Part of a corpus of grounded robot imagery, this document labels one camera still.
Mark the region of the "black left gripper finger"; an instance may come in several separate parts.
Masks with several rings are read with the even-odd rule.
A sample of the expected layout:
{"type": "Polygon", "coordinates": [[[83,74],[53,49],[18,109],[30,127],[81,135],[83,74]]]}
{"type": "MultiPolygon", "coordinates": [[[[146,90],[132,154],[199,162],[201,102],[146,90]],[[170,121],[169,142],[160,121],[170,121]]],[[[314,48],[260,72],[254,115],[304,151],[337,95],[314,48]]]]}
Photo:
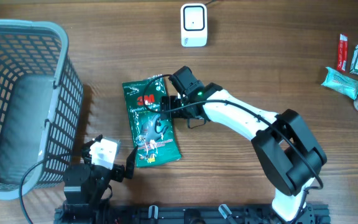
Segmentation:
{"type": "Polygon", "coordinates": [[[81,148],[81,157],[83,159],[91,159],[91,154],[90,154],[91,146],[96,142],[101,142],[102,138],[103,138],[103,135],[100,134],[96,138],[93,138],[92,140],[84,143],[81,148]]]}
{"type": "Polygon", "coordinates": [[[138,147],[136,146],[132,152],[129,154],[126,160],[126,169],[124,171],[124,177],[127,179],[132,179],[134,176],[135,169],[135,159],[137,154],[138,147]]]}

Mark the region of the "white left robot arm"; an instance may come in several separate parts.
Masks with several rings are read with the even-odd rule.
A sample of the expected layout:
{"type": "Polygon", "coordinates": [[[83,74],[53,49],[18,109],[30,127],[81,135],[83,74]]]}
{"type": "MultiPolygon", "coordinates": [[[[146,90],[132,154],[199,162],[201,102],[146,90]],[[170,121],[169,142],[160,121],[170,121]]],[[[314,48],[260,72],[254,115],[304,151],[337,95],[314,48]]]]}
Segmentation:
{"type": "Polygon", "coordinates": [[[67,168],[63,175],[66,200],[55,210],[54,223],[119,223],[117,210],[111,208],[110,198],[103,198],[110,181],[132,179],[138,147],[135,147],[124,165],[115,158],[120,140],[103,135],[88,141],[81,148],[83,162],[67,168]]]}

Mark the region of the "red coffee stick sachet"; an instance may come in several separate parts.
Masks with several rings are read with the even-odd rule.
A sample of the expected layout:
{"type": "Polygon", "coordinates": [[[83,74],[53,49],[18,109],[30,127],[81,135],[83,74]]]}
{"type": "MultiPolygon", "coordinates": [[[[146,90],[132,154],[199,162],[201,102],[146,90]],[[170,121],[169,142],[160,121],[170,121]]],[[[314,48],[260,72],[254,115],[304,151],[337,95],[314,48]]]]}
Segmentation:
{"type": "Polygon", "coordinates": [[[340,72],[346,71],[347,52],[348,52],[348,37],[345,34],[340,34],[338,48],[337,48],[337,67],[336,67],[336,69],[340,72]]]}

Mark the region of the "green 3M gloves packet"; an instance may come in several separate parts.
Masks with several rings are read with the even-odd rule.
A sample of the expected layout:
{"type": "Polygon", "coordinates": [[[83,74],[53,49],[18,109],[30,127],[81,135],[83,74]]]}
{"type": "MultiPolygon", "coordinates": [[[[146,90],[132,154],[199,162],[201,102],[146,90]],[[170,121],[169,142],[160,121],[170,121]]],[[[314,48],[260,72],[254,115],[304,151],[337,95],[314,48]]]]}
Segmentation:
{"type": "Polygon", "coordinates": [[[159,79],[122,84],[137,167],[151,167],[181,159],[173,123],[158,113],[161,97],[167,96],[165,82],[159,79]]]}

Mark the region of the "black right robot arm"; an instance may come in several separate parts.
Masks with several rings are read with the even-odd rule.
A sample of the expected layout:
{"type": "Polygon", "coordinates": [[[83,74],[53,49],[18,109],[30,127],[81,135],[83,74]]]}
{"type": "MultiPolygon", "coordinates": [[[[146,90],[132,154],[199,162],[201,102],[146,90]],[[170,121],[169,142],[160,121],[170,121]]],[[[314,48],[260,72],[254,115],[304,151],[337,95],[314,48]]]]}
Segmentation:
{"type": "Polygon", "coordinates": [[[304,119],[291,109],[258,109],[215,83],[203,85],[186,66],[168,79],[178,94],[162,98],[163,115],[219,123],[249,140],[275,187],[272,208],[277,220],[296,223],[305,212],[309,191],[323,188],[319,173],[327,162],[304,119]]]}

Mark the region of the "light green wipes pack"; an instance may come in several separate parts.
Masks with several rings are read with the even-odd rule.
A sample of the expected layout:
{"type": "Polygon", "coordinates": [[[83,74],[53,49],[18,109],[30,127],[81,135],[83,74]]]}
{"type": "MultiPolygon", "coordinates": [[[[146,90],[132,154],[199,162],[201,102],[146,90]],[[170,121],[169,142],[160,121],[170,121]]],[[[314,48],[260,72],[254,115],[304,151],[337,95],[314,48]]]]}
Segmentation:
{"type": "Polygon", "coordinates": [[[327,75],[322,82],[322,86],[330,88],[336,92],[339,92],[343,95],[348,96],[350,99],[355,100],[358,96],[358,81],[352,78],[349,78],[337,70],[326,67],[327,75]]]}

